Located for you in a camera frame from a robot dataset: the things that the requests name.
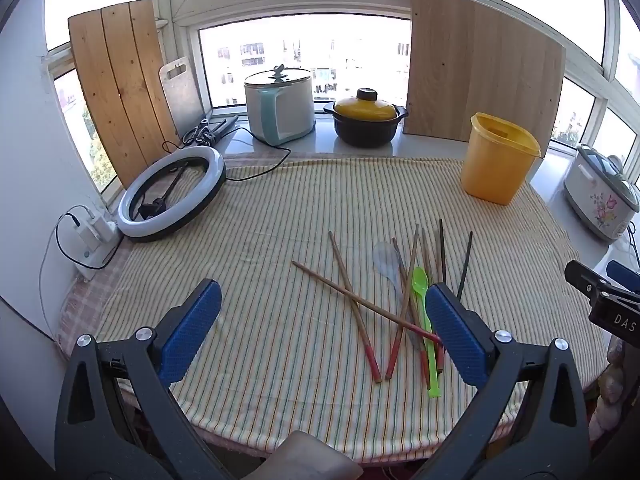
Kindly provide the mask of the brown wooden chopstick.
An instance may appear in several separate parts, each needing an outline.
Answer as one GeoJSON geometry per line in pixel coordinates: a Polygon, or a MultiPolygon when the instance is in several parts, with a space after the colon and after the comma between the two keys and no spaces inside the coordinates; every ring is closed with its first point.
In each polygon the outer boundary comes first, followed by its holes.
{"type": "Polygon", "coordinates": [[[376,304],[372,304],[371,301],[361,298],[360,296],[356,295],[354,292],[351,292],[350,290],[344,289],[344,287],[340,286],[339,284],[336,284],[328,280],[324,276],[320,275],[317,272],[314,272],[313,270],[307,268],[306,266],[303,266],[301,263],[297,261],[292,260],[291,263],[298,270],[303,271],[304,273],[311,276],[312,278],[319,281],[320,283],[325,284],[326,286],[329,286],[329,288],[332,288],[333,290],[335,290],[336,292],[339,292],[340,294],[342,294],[347,298],[352,298],[353,300],[356,301],[357,304],[360,304],[360,306],[363,306],[366,309],[372,312],[375,312],[378,315],[381,315],[383,318],[387,318],[388,320],[396,323],[399,326],[402,326],[406,330],[410,330],[410,332],[413,332],[424,339],[433,341],[434,344],[440,344],[442,346],[442,340],[439,338],[439,336],[429,332],[428,330],[424,330],[423,328],[421,328],[420,326],[417,326],[416,324],[412,324],[404,320],[399,315],[393,314],[390,311],[387,311],[378,307],[376,304]]]}

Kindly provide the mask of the red-tipped wooden chopstick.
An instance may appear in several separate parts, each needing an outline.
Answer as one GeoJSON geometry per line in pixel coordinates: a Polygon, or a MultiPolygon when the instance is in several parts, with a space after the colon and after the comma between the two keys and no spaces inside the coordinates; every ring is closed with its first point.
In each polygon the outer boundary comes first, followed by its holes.
{"type": "MultiPolygon", "coordinates": [[[[329,232],[329,240],[332,246],[334,258],[338,265],[338,270],[340,271],[341,279],[344,283],[344,287],[346,290],[352,290],[352,283],[350,282],[346,266],[340,252],[340,248],[338,248],[335,236],[332,231],[329,232]]],[[[358,334],[363,344],[364,354],[366,355],[367,361],[369,363],[373,380],[376,384],[380,384],[382,382],[382,375],[380,372],[380,368],[378,367],[378,361],[375,359],[374,350],[367,333],[366,324],[364,324],[359,306],[352,298],[347,298],[347,300],[350,310],[352,310],[352,314],[354,315],[356,321],[358,334]]]]}

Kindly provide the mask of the dark black chopstick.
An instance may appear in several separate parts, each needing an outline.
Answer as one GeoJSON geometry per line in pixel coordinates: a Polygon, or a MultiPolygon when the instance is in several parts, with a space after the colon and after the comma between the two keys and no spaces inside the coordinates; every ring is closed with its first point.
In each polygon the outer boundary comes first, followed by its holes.
{"type": "Polygon", "coordinates": [[[444,222],[442,221],[442,218],[438,219],[438,232],[439,232],[440,281],[446,284],[446,281],[447,281],[446,244],[445,244],[444,222]]]}

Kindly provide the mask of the floral white rice cooker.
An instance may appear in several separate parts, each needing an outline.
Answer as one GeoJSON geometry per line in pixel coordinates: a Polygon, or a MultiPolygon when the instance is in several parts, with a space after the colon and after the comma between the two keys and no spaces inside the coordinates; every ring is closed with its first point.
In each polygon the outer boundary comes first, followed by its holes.
{"type": "Polygon", "coordinates": [[[639,196],[622,173],[622,161],[580,144],[563,186],[575,214],[607,243],[616,242],[639,212],[639,196]]]}

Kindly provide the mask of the checked pink cloth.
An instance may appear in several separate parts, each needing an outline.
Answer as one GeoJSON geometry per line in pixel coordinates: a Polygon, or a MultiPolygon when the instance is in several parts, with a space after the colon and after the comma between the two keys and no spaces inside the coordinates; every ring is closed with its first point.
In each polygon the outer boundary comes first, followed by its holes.
{"type": "Polygon", "coordinates": [[[78,278],[73,284],[62,307],[55,336],[64,359],[73,352],[80,335],[96,333],[102,311],[124,272],[131,249],[132,243],[124,240],[104,270],[99,271],[91,281],[78,278]]]}

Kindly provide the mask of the brown red-tipped chopstick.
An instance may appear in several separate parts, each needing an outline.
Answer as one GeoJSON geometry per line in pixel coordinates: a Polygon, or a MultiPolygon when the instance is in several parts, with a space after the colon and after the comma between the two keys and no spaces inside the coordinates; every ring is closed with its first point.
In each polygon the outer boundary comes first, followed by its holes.
{"type": "MultiPolygon", "coordinates": [[[[434,266],[432,266],[430,244],[428,244],[426,229],[424,228],[421,228],[421,248],[422,248],[422,259],[424,263],[424,269],[428,279],[428,286],[431,286],[431,284],[435,283],[437,275],[434,272],[434,266]]],[[[444,359],[445,359],[445,349],[443,346],[439,344],[436,348],[437,374],[442,374],[442,372],[444,371],[444,359]]]]}

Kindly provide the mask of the yellow plastic container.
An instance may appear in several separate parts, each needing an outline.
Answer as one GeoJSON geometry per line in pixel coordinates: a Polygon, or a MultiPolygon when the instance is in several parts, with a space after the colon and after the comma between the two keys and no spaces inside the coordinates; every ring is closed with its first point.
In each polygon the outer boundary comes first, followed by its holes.
{"type": "Polygon", "coordinates": [[[485,113],[471,117],[469,146],[460,182],[469,195],[506,206],[541,156],[540,146],[526,129],[485,113]]]}

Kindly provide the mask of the green plastic spoon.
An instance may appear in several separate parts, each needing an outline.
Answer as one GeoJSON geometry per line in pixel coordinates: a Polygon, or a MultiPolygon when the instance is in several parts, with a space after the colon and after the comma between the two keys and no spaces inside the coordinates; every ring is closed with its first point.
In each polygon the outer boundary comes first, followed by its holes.
{"type": "MultiPolygon", "coordinates": [[[[427,332],[432,331],[432,324],[426,314],[426,293],[428,289],[428,277],[423,268],[418,266],[412,271],[411,285],[416,294],[421,327],[427,332]]],[[[437,371],[437,346],[431,339],[424,338],[424,347],[427,356],[428,387],[427,394],[430,398],[440,397],[440,385],[437,371]]]]}

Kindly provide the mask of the white power strip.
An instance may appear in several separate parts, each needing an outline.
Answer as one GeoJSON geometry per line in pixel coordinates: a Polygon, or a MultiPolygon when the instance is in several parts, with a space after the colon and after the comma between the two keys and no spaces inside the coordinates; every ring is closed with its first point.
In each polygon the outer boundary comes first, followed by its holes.
{"type": "Polygon", "coordinates": [[[122,233],[108,212],[94,211],[86,205],[73,206],[74,232],[81,241],[81,253],[75,266],[86,282],[104,270],[114,257],[122,233]]]}

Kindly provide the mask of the clear plastic spoon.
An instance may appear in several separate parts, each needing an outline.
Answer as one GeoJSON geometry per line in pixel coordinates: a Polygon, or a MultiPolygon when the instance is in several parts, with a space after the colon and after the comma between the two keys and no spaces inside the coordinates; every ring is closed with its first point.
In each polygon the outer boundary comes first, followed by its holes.
{"type": "Polygon", "coordinates": [[[378,242],[373,248],[373,262],[376,272],[385,276],[393,285],[396,304],[402,307],[404,296],[400,296],[400,275],[398,272],[398,257],[393,244],[378,242]]]}

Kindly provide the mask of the light wood board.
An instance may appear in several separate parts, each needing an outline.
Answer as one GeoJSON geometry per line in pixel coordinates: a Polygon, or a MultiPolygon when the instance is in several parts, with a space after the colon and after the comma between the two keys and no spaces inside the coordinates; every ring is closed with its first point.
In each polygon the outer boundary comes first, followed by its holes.
{"type": "Polygon", "coordinates": [[[508,14],[473,0],[410,0],[405,133],[465,142],[486,113],[546,148],[558,112],[566,51],[508,14]]]}

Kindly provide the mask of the black pot yellow lid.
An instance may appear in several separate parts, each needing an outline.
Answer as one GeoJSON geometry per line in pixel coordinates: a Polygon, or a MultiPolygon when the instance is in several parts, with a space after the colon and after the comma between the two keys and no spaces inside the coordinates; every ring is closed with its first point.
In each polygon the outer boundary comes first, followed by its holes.
{"type": "Polygon", "coordinates": [[[405,107],[380,100],[378,92],[367,87],[359,88],[354,98],[326,104],[323,110],[333,117],[338,137],[354,148],[389,144],[409,115],[405,107]]]}

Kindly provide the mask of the white cutting board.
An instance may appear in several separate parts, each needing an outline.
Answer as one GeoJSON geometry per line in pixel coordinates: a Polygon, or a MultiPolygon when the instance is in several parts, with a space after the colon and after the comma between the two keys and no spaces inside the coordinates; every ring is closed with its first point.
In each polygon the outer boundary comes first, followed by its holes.
{"type": "Polygon", "coordinates": [[[182,139],[205,115],[190,60],[183,56],[162,66],[160,84],[178,137],[182,139]]]}

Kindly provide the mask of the white teal electric cooker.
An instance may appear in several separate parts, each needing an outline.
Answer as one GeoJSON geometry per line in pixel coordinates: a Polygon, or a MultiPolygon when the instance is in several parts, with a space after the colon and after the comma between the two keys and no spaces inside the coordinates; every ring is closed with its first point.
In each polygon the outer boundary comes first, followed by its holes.
{"type": "Polygon", "coordinates": [[[250,132],[271,146],[280,146],[314,130],[311,72],[283,64],[248,76],[244,81],[250,132]]]}

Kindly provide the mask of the pine plank board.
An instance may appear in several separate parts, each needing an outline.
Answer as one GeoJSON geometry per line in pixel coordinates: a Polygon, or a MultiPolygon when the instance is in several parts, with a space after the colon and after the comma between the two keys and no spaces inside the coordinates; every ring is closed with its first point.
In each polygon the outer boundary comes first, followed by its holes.
{"type": "Polygon", "coordinates": [[[178,140],[162,84],[164,58],[151,0],[67,20],[75,70],[89,114],[124,188],[178,140]]]}

